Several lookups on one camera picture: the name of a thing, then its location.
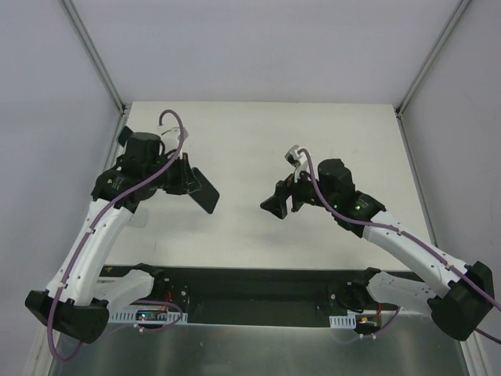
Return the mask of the blue phone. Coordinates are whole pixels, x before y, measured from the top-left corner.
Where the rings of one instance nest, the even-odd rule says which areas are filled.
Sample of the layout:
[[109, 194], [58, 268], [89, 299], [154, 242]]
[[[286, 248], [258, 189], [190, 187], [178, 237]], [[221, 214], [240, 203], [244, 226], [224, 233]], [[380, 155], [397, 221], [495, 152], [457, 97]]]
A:
[[189, 196], [209, 215], [214, 213], [220, 198], [220, 193], [198, 168], [192, 169], [193, 175], [199, 183], [199, 188]]

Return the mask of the silver metal phone stand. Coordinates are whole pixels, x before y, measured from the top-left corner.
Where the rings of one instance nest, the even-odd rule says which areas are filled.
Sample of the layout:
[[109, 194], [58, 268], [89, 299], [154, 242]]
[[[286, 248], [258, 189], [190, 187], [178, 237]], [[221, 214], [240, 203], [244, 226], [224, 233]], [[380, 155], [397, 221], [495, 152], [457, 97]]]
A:
[[133, 228], [144, 228], [148, 223], [149, 214], [150, 212], [148, 208], [137, 208], [135, 213], [129, 219], [127, 226]]

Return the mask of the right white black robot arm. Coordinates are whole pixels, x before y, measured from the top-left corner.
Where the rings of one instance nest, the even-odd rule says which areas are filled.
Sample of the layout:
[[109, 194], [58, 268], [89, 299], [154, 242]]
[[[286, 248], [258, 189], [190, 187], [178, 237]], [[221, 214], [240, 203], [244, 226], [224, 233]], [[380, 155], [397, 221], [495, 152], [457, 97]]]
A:
[[417, 275], [417, 280], [368, 268], [336, 294], [344, 309], [362, 313], [388, 303], [428, 316], [449, 337], [467, 340], [492, 309], [498, 309], [492, 271], [482, 262], [469, 265], [421, 240], [379, 201], [356, 189], [340, 159], [309, 168], [306, 156], [287, 158], [294, 172], [275, 185], [261, 209], [278, 219], [309, 204], [326, 209], [336, 223], [383, 249]]

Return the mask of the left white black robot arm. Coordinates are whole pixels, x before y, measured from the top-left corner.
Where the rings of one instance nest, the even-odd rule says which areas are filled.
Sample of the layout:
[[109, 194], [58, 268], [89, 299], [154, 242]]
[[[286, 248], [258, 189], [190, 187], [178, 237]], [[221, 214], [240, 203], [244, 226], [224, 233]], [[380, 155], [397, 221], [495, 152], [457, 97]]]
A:
[[178, 128], [161, 134], [126, 130], [120, 137], [124, 153], [98, 176], [88, 214], [63, 264], [41, 290], [28, 293], [26, 308], [48, 329], [91, 344], [109, 318], [138, 300], [165, 302], [164, 272], [139, 263], [124, 276], [98, 285], [99, 275], [121, 231], [139, 204], [158, 190], [195, 197], [203, 183], [198, 169], [182, 152]]

